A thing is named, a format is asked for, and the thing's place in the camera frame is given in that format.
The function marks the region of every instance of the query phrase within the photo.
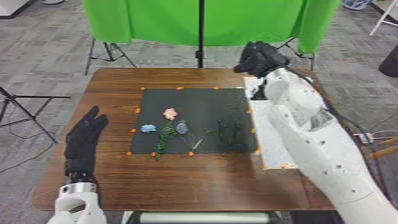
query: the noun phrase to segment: gray carpet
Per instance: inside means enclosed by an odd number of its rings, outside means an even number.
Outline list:
[[[383,25],[374,37],[369,36],[381,14],[372,8],[365,12],[340,9],[317,55],[317,74],[326,90],[340,103],[340,110],[369,129],[398,112],[398,78],[377,71],[379,64],[398,43],[398,28]],[[91,77],[84,77],[91,42],[88,19],[79,0],[63,6],[45,6],[38,1],[17,19],[0,20],[0,85],[13,93],[29,95],[70,95],[72,100],[56,100],[40,121],[61,136],[75,105],[81,101]],[[139,67],[196,67],[196,48],[134,41],[123,49]],[[233,67],[242,47],[207,48],[207,67]],[[310,66],[306,59],[297,67]],[[95,62],[100,67],[130,67],[125,59],[114,63]],[[34,110],[40,100],[24,101]],[[11,120],[22,118],[20,111]],[[398,116],[374,131],[398,129]],[[40,133],[34,125],[13,127],[26,137]],[[17,138],[0,129],[0,169],[33,157],[50,146],[47,136],[29,140]],[[38,184],[52,150],[17,169],[0,174],[0,223],[47,223],[52,213],[34,209],[33,188]],[[381,160],[386,179],[398,189],[398,154]],[[118,223],[120,213],[111,213]]]

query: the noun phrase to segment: metal pole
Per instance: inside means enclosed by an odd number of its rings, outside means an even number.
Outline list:
[[[200,0],[200,50],[196,52],[198,58],[198,68],[203,68],[203,59],[205,59],[205,0]]]
[[[90,75],[95,46],[97,46],[97,38],[93,37],[93,41],[91,41],[91,51],[90,51],[90,60],[88,60],[86,72],[84,72],[84,75],[86,75],[86,76]]]

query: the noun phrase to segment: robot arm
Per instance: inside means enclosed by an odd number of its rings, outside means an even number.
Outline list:
[[[49,224],[106,224],[100,208],[95,179],[97,144],[109,124],[107,116],[98,118],[100,108],[93,107],[66,137],[66,176],[68,182],[59,189],[56,216]]]
[[[324,191],[347,224],[398,224],[398,211],[312,82],[289,69],[289,60],[271,45],[249,43],[248,48],[235,69],[264,78],[258,95],[273,102],[269,120],[301,172]]]

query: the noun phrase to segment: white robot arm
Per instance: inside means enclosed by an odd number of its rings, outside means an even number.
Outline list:
[[[289,153],[347,224],[397,224],[398,211],[370,176],[354,140],[319,92],[285,68],[267,76],[265,96]]]
[[[74,212],[79,206],[86,209]],[[79,182],[68,184],[59,189],[59,198],[56,201],[56,216],[49,224],[107,224],[107,218],[98,203],[97,184]]]

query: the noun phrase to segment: dark green cloth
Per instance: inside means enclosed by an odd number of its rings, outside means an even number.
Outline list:
[[[207,0],[207,46],[299,37],[303,53],[319,50],[340,0]],[[98,40],[132,38],[198,46],[200,0],[84,0]]]

